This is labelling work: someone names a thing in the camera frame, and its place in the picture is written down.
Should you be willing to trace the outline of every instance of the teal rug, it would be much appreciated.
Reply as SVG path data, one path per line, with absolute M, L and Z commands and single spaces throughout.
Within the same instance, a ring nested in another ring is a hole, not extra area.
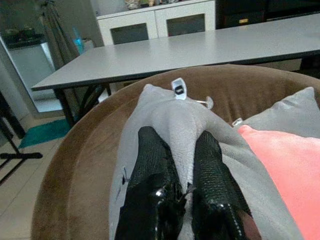
M 66 119 L 56 120 L 30 128 L 22 139 L 19 148 L 23 149 L 36 144 L 62 138 L 70 130 Z

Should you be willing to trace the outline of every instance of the gray curtain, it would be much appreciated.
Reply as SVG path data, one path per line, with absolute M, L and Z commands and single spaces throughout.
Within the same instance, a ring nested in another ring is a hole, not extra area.
M 41 0 L 40 20 L 44 26 L 44 35 L 48 42 L 53 65 L 56 70 L 60 69 L 79 56 L 76 45 L 71 36 L 66 34 L 64 25 L 56 8 L 55 0 Z M 65 89 L 64 93 L 70 105 L 73 115 L 79 110 L 80 101 L 74 89 Z

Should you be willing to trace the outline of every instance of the gray table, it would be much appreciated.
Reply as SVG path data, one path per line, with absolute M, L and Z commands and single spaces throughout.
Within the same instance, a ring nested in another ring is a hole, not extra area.
M 70 108 L 62 91 L 65 88 L 141 79 L 200 65 L 258 64 L 317 54 L 320 54 L 320 14 L 313 14 L 93 48 L 32 90 L 53 89 L 70 119 Z

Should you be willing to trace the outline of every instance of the pink cushion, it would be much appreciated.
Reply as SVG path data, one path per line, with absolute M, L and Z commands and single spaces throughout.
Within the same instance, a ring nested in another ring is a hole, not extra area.
M 306 240 L 320 239 L 320 139 L 281 131 L 238 132 L 267 169 Z

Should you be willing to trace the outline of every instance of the gray pillow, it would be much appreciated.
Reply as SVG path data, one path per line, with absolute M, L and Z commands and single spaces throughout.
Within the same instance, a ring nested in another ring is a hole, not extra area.
M 271 108 L 249 117 L 235 128 L 249 125 L 256 130 L 281 131 L 302 137 L 320 138 L 320 109 L 313 87 L 307 87 L 276 102 Z

